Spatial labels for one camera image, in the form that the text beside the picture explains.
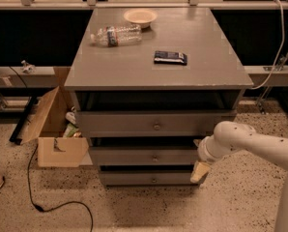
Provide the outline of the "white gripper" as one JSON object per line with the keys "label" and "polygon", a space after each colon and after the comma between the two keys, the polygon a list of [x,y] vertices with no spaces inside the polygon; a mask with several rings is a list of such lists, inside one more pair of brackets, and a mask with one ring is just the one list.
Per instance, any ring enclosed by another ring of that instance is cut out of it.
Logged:
{"label": "white gripper", "polygon": [[197,152],[198,157],[202,161],[197,161],[193,166],[190,181],[194,184],[199,183],[200,180],[209,173],[211,170],[209,163],[221,160],[228,154],[228,149],[222,146],[212,135],[206,136],[199,143]]}

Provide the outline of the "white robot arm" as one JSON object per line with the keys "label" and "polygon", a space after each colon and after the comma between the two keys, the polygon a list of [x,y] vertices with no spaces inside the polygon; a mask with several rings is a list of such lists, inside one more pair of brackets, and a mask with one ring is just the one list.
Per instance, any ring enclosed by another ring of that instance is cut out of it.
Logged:
{"label": "white robot arm", "polygon": [[287,171],[274,232],[288,232],[288,138],[258,133],[247,124],[220,122],[215,126],[213,134],[198,144],[198,160],[194,164],[190,181],[198,183],[213,163],[240,150],[247,150]]}

